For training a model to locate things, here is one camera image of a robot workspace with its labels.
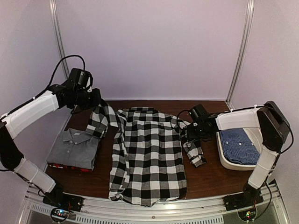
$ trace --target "red object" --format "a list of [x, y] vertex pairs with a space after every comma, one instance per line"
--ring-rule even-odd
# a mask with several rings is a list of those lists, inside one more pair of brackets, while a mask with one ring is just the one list
[[82, 172], [92, 172], [93, 171], [92, 169], [84, 169], [84, 168], [73, 167], [73, 166], [65, 166], [65, 165], [56, 164], [56, 163], [48, 163], [48, 165], [50, 167], [59, 168], [59, 169], [77, 169], [77, 170], [81, 170]]

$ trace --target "black and white plaid shirt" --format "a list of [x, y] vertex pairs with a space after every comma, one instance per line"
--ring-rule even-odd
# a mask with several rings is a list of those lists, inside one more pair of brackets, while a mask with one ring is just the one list
[[[185, 134], [180, 133], [176, 119], [149, 107], [114, 112], [105, 101], [94, 109], [88, 133], [101, 139], [108, 125], [119, 128], [113, 145], [109, 199], [152, 206], [186, 195], [181, 147]], [[179, 121], [181, 127], [186, 126], [187, 122]], [[196, 167], [206, 163], [199, 140], [186, 142], [184, 149]]]

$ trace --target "gray collar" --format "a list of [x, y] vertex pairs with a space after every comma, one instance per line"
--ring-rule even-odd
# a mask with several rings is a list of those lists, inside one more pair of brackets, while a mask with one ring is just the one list
[[90, 140], [92, 136], [87, 134], [85, 131], [79, 131], [73, 128], [69, 128], [63, 132], [63, 142], [73, 141], [75, 145]]

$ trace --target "brown tabletop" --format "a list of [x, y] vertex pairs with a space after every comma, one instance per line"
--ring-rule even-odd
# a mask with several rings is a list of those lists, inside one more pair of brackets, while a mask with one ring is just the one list
[[[183, 109], [190, 109], [202, 104], [208, 112], [222, 112], [227, 110], [223, 101], [108, 101], [115, 109], [124, 109], [134, 106], [149, 106], [155, 109], [177, 115]], [[91, 110], [72, 115], [66, 129], [69, 127], [85, 130]], [[187, 112], [180, 118], [191, 122]], [[95, 160], [93, 172], [86, 173], [79, 170], [47, 168], [46, 173], [64, 186], [66, 193], [108, 198], [109, 173], [112, 166], [112, 146], [117, 130], [108, 129], [106, 137], [101, 141]], [[224, 195], [242, 191], [251, 171], [233, 171], [224, 168], [219, 159], [216, 140], [202, 142], [202, 150], [207, 164], [194, 167], [183, 150], [185, 175], [187, 178], [186, 198], [200, 198]]]

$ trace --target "metal frame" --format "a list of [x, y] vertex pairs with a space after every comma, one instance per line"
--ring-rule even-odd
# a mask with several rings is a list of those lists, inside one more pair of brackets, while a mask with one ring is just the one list
[[[59, 19], [58, 19], [55, 0], [50, 0], [50, 11], [51, 11], [51, 16], [52, 16], [54, 33], [55, 33], [55, 37], [56, 37], [57, 48], [58, 48], [60, 59], [62, 59], [63, 57], [65, 57], [65, 53], [64, 53], [64, 46], [63, 46], [60, 27], [59, 27]], [[67, 79], [69, 77], [70, 72], [69, 72], [69, 67], [67, 65], [66, 60], [62, 61], [62, 67], [63, 67], [63, 71], [64, 71], [64, 76]]]
[[234, 77], [232, 80], [232, 84], [229, 88], [228, 97], [226, 100], [229, 108], [233, 108], [233, 106], [231, 105], [231, 99], [234, 94], [236, 83], [237, 83], [238, 77], [240, 75], [242, 63], [244, 60], [245, 49], [247, 47], [250, 30], [251, 30], [251, 25], [252, 25], [253, 12], [254, 12], [254, 0], [248, 0], [242, 42], [241, 42], [241, 46], [240, 46], [237, 64], [235, 67]]
[[[289, 219], [285, 211], [279, 189], [276, 184], [270, 185], [273, 195], [275, 212], [280, 224], [289, 224]], [[270, 194], [266, 187], [261, 189], [264, 202], [259, 204], [266, 205], [269, 202]], [[108, 199], [83, 197], [81, 212], [74, 212], [69, 217], [75, 223], [119, 223], [119, 224], [196, 224], [202, 220], [218, 220], [223, 223], [223, 215], [236, 213], [237, 210], [226, 211], [224, 196], [214, 196], [199, 199], [177, 200], [171, 202], [158, 202], [152, 207], [142, 207], [131, 205], [123, 201], [113, 202]], [[21, 208], [18, 223], [26, 224], [31, 211], [49, 215], [51, 206], [42, 203], [43, 198], [38, 195], [38, 189], [29, 187], [25, 202]]]

